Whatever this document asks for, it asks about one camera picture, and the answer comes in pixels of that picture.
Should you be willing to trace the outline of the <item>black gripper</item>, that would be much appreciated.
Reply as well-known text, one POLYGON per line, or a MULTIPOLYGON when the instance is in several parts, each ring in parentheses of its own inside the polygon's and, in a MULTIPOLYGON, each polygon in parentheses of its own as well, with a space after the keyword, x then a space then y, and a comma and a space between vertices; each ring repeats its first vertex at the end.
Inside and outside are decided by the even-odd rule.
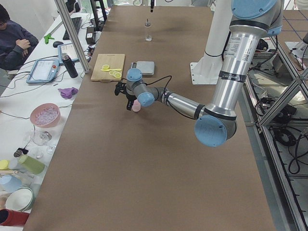
POLYGON ((125 94, 125 96, 128 100, 126 109, 132 110, 132 107, 133 107, 133 104, 134 104, 134 101, 135 101, 135 96, 126 87, 126 83, 124 83, 124 82, 118 82, 115 86, 115 95, 118 96, 120 93, 125 94))

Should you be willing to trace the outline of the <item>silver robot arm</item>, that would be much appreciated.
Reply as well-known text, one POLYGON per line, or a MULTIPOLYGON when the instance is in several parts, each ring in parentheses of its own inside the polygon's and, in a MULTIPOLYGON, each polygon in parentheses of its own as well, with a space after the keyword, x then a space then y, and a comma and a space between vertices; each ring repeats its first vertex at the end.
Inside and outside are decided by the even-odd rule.
POLYGON ((126 81, 115 87, 124 94, 130 110, 135 101, 148 107, 160 101, 196 121, 194 132, 202 144, 222 145, 236 132, 235 106, 261 38, 275 36, 282 28, 282 0, 219 0, 216 4, 204 56, 193 63, 191 74, 199 84, 214 84, 211 102, 203 105, 171 92, 151 87, 141 70, 132 67, 126 81))

